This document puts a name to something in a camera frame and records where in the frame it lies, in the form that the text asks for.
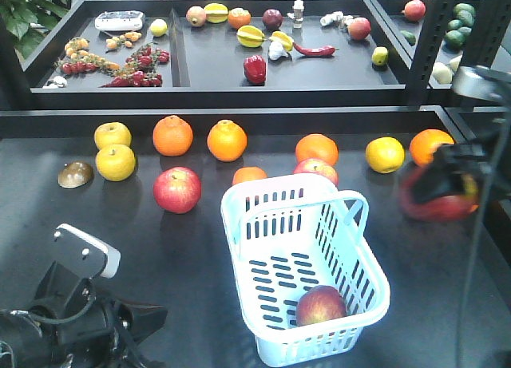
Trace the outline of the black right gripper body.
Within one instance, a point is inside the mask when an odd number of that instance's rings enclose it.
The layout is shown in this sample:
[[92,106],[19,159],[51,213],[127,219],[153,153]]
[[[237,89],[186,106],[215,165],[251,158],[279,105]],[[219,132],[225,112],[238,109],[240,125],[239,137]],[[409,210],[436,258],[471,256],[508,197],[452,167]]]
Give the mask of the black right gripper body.
[[488,140],[472,139],[456,144],[460,148],[460,154],[457,156],[459,168],[462,173],[471,175],[477,181],[479,190],[483,189],[486,177],[493,178],[489,187],[491,200],[503,200],[510,197],[510,185],[502,182],[495,183],[497,166],[508,137],[510,137],[510,121],[504,120],[492,151],[489,150]]

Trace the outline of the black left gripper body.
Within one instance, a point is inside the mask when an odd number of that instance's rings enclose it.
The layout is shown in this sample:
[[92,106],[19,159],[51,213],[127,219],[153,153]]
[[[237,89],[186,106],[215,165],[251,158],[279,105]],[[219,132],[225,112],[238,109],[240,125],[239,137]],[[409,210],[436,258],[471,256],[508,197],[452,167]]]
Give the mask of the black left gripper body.
[[134,367],[136,307],[54,262],[27,309],[24,367]]

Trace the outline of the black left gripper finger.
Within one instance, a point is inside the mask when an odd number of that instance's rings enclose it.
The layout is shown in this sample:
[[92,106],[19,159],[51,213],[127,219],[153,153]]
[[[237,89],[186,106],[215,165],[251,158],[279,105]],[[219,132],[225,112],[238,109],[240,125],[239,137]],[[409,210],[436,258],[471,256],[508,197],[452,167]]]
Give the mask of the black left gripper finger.
[[116,300],[113,314],[121,339],[140,344],[164,326],[168,310],[154,304]]

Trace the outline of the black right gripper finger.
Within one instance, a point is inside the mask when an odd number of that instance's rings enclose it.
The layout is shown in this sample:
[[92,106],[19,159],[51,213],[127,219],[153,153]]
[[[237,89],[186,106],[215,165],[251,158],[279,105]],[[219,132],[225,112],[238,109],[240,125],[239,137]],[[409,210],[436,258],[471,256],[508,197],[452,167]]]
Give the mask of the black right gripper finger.
[[425,204],[443,196],[463,195],[465,186],[457,156],[459,147],[443,144],[433,154],[433,160],[423,168],[410,188],[412,201]]

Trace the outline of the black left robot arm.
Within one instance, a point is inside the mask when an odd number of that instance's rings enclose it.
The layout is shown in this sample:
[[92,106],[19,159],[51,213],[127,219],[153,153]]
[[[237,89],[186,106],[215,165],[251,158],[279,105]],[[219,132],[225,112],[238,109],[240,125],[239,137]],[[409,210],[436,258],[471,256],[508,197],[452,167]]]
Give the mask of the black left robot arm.
[[99,291],[91,279],[53,263],[27,308],[1,312],[1,365],[163,367],[139,345],[164,326],[167,314]]

